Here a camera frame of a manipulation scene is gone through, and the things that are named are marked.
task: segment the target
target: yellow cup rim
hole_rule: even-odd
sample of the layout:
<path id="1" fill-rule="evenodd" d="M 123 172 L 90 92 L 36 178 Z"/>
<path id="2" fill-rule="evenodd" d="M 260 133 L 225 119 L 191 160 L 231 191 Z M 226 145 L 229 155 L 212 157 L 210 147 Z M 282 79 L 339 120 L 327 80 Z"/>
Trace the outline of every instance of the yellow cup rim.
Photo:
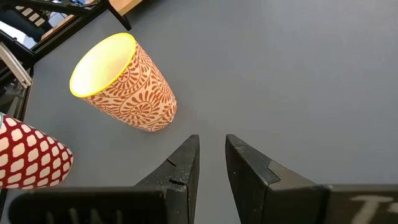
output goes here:
<path id="1" fill-rule="evenodd" d="M 105 40 L 108 40 L 108 39 L 110 39 L 110 38 L 117 37 L 117 36 L 121 36 L 121 35 L 124 35 L 124 36 L 130 38 L 130 39 L 132 40 L 132 43 L 133 43 L 133 45 L 132 45 L 132 51 L 131 51 L 130 57 L 128 58 L 126 64 L 123 66 L 122 70 L 121 70 L 109 83 L 107 83 L 104 87 L 100 88 L 98 91 L 94 91 L 94 92 L 88 93 L 88 94 L 78 94 L 78 93 L 76 93 L 76 92 L 74 91 L 74 89 L 72 88 L 72 82 L 73 82 L 73 77 L 74 77 L 75 72 L 76 72 L 76 68 L 79 66 L 80 62 L 82 62 L 82 61 L 85 59 L 85 57 L 87 57 L 88 53 L 89 53 L 93 48 L 95 48 L 97 45 L 99 45 L 100 43 L 102 43 L 102 42 L 104 42 Z M 127 68 L 127 66 L 130 64 L 130 61 L 132 60 L 134 54 L 136 53 L 136 47 L 137 47 L 137 44 L 136 44 L 136 43 L 137 43 L 137 42 L 136 42 L 136 40 L 134 39 L 134 37 L 133 37 L 131 34 L 128 34 L 128 33 L 113 34 L 113 35 L 111 35 L 111 36 L 109 36 L 109 37 L 107 37 L 107 38 L 101 40 L 100 42 L 98 42 L 94 47 L 92 47 L 92 48 L 80 59 L 80 61 L 79 61 L 79 62 L 77 63 L 77 65 L 76 65 L 75 69 L 73 69 L 72 76 L 70 77 L 70 80 L 69 80 L 69 89 L 70 89 L 70 91 L 72 92 L 72 94 L 73 94 L 74 96 L 79 97 L 79 98 L 86 98 L 86 97 L 93 96 L 93 95 L 95 95 L 95 94 L 97 94 L 97 93 L 103 91 L 105 88 L 107 88 L 107 87 L 110 86 L 112 83 L 114 83 L 114 82 L 120 77 L 120 75 L 122 74 L 122 72 L 125 71 L 125 69 Z"/>

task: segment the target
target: cup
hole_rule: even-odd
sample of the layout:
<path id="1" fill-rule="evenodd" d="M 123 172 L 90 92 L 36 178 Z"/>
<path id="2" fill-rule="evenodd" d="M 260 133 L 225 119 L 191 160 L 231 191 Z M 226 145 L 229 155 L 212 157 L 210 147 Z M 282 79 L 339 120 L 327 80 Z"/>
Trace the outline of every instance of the cup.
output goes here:
<path id="1" fill-rule="evenodd" d="M 73 154 L 45 133 L 0 113 L 0 187 L 52 187 L 68 175 Z"/>
<path id="2" fill-rule="evenodd" d="M 169 84 L 127 33 L 102 40 L 79 61 L 70 91 L 112 117 L 149 132 L 166 127 L 177 110 Z"/>

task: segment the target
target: gray tabletop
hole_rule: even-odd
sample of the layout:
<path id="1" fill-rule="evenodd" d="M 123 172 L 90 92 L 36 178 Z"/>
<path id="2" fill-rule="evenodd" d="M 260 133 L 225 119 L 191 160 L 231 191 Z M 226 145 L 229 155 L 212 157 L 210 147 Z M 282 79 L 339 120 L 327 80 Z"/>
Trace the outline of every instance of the gray tabletop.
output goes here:
<path id="1" fill-rule="evenodd" d="M 318 183 L 397 183 L 395 0 L 149 1 L 128 16 L 178 99 L 163 131 L 134 129 L 69 91 L 85 52 L 125 31 L 109 12 L 35 66 L 25 122 L 75 153 L 62 187 L 132 186 L 199 134 L 196 223 L 239 223 L 227 133 Z"/>

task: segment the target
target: swirl pattern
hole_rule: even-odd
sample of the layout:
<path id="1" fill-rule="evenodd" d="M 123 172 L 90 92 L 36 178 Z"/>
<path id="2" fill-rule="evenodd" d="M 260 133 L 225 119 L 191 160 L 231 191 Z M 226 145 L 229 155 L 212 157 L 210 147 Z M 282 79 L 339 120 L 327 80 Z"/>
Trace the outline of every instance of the swirl pattern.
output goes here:
<path id="1" fill-rule="evenodd" d="M 138 43 L 119 78 L 84 100 L 116 119 L 150 132 L 166 127 L 177 110 L 169 84 Z"/>

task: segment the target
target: red cup with white dots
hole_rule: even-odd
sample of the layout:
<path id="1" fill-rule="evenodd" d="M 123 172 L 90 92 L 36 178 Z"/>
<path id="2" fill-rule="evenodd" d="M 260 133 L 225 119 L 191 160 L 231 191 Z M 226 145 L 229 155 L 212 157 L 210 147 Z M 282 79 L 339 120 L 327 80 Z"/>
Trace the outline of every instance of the red cup with white dots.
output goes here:
<path id="1" fill-rule="evenodd" d="M 64 144 L 0 113 L 0 187 L 36 189 L 62 182 L 73 164 Z"/>

